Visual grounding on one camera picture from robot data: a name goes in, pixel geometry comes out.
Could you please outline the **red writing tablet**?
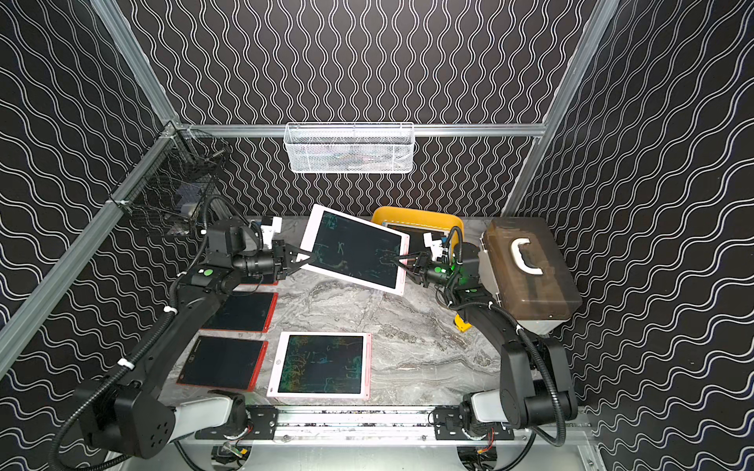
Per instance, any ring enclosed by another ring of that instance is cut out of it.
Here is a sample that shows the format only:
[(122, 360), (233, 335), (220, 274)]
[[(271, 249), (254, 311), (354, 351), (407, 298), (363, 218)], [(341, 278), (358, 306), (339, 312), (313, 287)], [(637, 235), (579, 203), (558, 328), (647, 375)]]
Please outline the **red writing tablet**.
[(278, 282), (271, 276), (265, 276), (262, 278), (245, 277), (241, 279), (241, 282), (237, 286), (237, 290), (254, 290), (255, 288), (274, 287)]
[(251, 392), (267, 347), (267, 341), (200, 336), (188, 354), (177, 383)]
[(228, 298), (202, 330), (267, 333), (278, 301), (275, 292), (241, 292)]

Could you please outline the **white writing tablet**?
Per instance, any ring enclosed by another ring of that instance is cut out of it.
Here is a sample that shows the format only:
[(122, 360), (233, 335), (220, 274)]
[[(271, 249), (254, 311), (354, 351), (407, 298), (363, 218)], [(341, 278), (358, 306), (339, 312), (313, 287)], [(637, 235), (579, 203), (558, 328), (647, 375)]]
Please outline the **white writing tablet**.
[(407, 234), (315, 204), (298, 260), (310, 272), (401, 296), (406, 272), (396, 261), (409, 248)]
[(284, 332), (276, 350), (267, 396), (367, 400), (371, 359), (369, 333)]

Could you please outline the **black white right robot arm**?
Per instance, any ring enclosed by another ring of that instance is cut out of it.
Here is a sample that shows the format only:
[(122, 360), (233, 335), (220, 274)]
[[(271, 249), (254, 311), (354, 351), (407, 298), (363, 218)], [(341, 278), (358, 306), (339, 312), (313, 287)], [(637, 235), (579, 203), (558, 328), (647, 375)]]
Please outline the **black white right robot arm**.
[(562, 447), (567, 422), (577, 418), (578, 405), (563, 346), (526, 329), (488, 287), (492, 285), (489, 257), (478, 245), (463, 240), (453, 227), (441, 243), (438, 261), (429, 250), (385, 256), (414, 284), (436, 288), (443, 306), (459, 321), (477, 329), (500, 356), (499, 388), (468, 394), (459, 405), (459, 423), (469, 437), (491, 440), (497, 425), (529, 430)]

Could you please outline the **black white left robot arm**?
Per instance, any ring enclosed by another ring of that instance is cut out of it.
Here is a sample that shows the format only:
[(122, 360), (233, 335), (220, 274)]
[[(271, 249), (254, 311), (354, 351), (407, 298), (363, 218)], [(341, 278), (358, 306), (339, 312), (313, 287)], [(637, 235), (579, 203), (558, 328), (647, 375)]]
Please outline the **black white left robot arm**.
[(237, 209), (231, 217), (211, 222), (208, 212), (216, 199), (209, 196), (200, 205), (204, 236), (198, 254), (172, 282), (162, 315), (100, 380), (83, 382), (76, 389), (78, 405), (50, 445), (50, 469), (68, 469), (61, 447), (74, 427), (80, 428), (89, 447), (115, 453), (96, 466), (99, 470), (131, 458), (150, 459), (181, 437), (178, 409), (159, 396), (189, 341), (244, 278), (284, 280), (316, 259), (310, 251), (280, 239), (264, 245), (259, 225)]

